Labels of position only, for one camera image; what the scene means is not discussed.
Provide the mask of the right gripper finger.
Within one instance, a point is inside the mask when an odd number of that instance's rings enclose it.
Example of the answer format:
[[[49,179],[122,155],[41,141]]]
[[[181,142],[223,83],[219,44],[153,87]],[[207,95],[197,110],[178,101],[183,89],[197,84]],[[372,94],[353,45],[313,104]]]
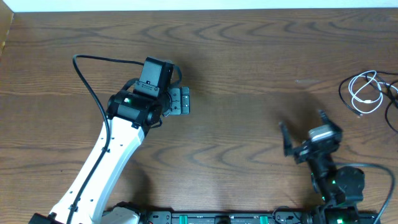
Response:
[[[280,122],[279,128],[281,130],[282,138],[283,138],[284,156],[287,157],[292,154],[293,144],[292,144],[290,134],[288,132],[286,125],[283,122]]]
[[[332,128],[336,131],[334,135],[341,135],[343,133],[342,129],[334,123],[323,110],[319,110],[318,114],[320,115],[321,121],[323,122],[323,125],[329,124],[332,126]]]

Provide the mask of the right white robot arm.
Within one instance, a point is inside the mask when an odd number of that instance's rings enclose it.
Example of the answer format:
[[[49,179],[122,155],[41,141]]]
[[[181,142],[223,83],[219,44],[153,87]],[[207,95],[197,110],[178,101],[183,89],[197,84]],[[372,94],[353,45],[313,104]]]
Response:
[[[307,163],[311,171],[312,186],[322,196],[318,205],[300,216],[300,223],[379,223],[375,213],[359,212],[357,204],[364,199],[365,174],[356,167],[334,163],[343,138],[343,130],[319,111],[322,125],[308,132],[308,139],[294,147],[283,122],[279,128],[283,137],[284,156],[292,156],[296,164]]]

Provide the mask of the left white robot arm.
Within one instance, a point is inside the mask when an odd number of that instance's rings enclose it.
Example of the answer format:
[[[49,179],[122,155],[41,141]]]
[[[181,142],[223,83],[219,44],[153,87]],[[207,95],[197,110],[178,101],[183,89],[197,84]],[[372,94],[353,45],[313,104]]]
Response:
[[[118,205],[105,206],[126,163],[150,129],[169,115],[189,114],[190,90],[180,86],[180,68],[168,60],[147,57],[139,78],[132,78],[104,108],[92,87],[103,126],[76,179],[48,215],[34,214],[30,223],[139,223],[141,214]]]

